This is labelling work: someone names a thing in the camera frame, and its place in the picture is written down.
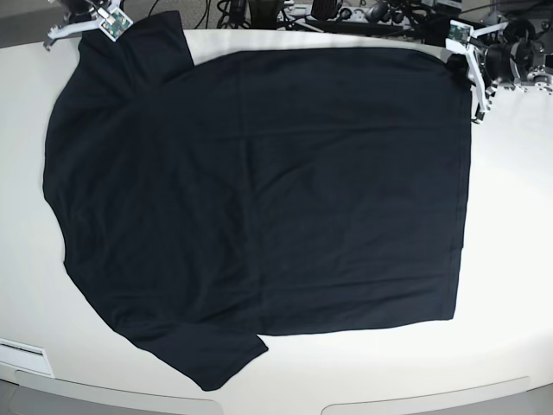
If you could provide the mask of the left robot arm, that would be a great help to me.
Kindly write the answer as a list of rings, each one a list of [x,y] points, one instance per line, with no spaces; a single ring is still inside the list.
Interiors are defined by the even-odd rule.
[[[451,53],[448,61],[459,64],[480,93],[499,86],[552,93],[552,53],[525,19],[480,29],[452,20],[445,44]]]

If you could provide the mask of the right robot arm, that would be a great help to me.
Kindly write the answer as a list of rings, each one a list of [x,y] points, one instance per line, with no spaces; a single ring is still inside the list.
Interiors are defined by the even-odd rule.
[[[59,4],[69,16],[84,16],[97,13],[100,9],[109,11],[119,7],[121,0],[51,0],[50,3]]]

